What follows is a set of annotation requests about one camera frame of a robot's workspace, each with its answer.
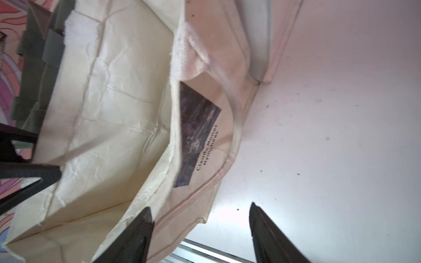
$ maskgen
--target tote bag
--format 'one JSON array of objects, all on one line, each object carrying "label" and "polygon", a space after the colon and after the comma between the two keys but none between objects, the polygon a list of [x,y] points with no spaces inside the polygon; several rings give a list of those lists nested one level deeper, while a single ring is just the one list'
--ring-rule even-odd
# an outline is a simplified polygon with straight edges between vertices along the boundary
[{"label": "tote bag", "polygon": [[235,3],[78,0],[65,25],[33,159],[62,179],[18,206],[6,246],[91,262],[150,207],[158,262],[206,221],[257,91]]}]

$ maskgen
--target canvas tote bag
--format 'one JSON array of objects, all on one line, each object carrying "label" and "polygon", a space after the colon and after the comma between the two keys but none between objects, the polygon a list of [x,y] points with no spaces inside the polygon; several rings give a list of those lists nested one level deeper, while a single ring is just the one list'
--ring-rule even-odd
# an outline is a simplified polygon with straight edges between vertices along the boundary
[{"label": "canvas tote bag", "polygon": [[78,0],[65,45],[34,155],[62,179],[18,206],[6,246],[91,262],[150,207],[158,262],[206,221],[257,91],[234,1]]}]

